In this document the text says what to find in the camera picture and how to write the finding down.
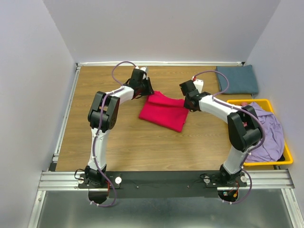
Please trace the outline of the red t shirt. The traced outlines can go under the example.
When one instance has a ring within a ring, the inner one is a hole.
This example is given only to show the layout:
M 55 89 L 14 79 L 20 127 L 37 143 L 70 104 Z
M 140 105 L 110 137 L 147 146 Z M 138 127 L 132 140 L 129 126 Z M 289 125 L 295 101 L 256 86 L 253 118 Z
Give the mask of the red t shirt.
M 183 99 L 169 98 L 156 91 L 148 96 L 139 118 L 180 133 L 188 113 L 189 110 L 184 107 Z

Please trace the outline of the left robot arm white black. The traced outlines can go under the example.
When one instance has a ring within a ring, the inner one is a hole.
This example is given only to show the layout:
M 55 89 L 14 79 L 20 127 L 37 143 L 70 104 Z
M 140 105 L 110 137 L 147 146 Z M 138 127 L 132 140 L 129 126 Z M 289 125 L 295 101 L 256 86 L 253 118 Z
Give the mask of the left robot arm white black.
M 119 106 L 142 96 L 153 95 L 154 90 L 150 78 L 136 81 L 128 79 L 125 84 L 111 92 L 95 94 L 88 113 L 88 121 L 92 133 L 91 154 L 85 168 L 85 178 L 96 188 L 105 182 L 106 148 L 110 130 L 116 124 Z

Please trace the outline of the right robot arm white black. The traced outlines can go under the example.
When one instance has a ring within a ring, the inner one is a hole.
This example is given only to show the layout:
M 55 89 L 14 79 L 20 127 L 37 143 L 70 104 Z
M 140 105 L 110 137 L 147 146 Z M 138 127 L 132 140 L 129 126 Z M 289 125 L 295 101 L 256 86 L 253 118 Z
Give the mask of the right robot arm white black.
M 251 106 L 237 106 L 217 99 L 210 93 L 199 93 L 197 89 L 182 92 L 184 107 L 192 112 L 207 112 L 222 119 L 228 125 L 231 149 L 220 166 L 219 182 L 229 186 L 241 174 L 241 168 L 252 150 L 262 145 L 265 131 Z

